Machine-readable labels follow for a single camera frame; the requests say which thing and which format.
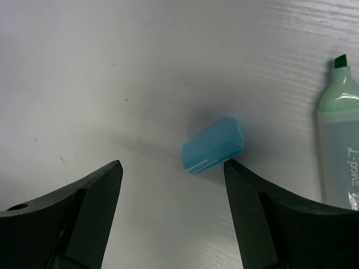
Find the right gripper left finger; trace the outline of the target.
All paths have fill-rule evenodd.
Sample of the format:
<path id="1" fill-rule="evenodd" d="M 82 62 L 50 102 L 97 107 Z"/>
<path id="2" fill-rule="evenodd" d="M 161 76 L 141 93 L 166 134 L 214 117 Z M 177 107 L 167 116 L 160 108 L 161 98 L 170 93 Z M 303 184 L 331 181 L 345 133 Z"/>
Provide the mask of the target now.
<path id="1" fill-rule="evenodd" d="M 1 211 L 1 268 L 101 268 L 122 177 L 112 161 Z"/>

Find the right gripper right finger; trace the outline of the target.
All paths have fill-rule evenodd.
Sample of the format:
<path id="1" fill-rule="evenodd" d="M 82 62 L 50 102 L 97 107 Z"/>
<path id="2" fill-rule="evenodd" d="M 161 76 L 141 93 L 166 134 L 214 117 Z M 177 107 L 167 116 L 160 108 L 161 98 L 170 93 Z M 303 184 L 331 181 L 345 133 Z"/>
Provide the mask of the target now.
<path id="1" fill-rule="evenodd" d="M 357 268 L 358 212 L 303 198 L 239 162 L 225 186 L 244 268 Z"/>

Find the blue highlighter cap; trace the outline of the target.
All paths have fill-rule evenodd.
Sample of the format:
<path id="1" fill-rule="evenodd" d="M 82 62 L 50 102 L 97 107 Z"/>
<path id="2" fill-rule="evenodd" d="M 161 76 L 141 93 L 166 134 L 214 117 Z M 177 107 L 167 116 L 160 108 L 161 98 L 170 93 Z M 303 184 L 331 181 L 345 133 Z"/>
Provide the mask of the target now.
<path id="1" fill-rule="evenodd" d="M 239 122 L 226 117 L 182 146 L 182 165 L 189 173 L 200 174 L 238 156 L 244 146 L 245 138 Z"/>

